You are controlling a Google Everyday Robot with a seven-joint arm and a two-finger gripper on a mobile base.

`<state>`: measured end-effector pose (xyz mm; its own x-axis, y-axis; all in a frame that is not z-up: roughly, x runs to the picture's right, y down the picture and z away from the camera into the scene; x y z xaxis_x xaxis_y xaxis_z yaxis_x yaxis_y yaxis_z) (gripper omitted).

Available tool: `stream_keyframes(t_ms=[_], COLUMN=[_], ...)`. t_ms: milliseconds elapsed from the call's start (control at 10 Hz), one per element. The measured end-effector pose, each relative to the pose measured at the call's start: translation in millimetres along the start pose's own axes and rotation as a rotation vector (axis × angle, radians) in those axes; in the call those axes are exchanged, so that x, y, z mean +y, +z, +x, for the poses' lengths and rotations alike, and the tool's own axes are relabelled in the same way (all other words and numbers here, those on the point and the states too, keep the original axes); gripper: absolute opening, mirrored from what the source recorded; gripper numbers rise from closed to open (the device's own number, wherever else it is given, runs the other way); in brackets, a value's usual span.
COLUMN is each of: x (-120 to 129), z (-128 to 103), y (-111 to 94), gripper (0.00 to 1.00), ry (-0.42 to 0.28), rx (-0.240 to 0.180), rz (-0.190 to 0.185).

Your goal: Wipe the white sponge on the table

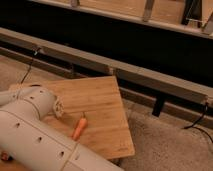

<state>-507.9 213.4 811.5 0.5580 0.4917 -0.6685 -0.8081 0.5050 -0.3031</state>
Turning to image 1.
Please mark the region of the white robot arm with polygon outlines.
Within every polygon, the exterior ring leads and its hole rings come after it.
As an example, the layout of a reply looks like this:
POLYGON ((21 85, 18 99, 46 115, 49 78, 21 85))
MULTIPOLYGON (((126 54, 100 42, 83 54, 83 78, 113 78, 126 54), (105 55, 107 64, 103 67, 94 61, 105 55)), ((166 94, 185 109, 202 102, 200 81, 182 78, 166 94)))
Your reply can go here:
POLYGON ((41 121, 62 108, 41 86, 0 92, 0 149, 32 171, 124 171, 41 121))

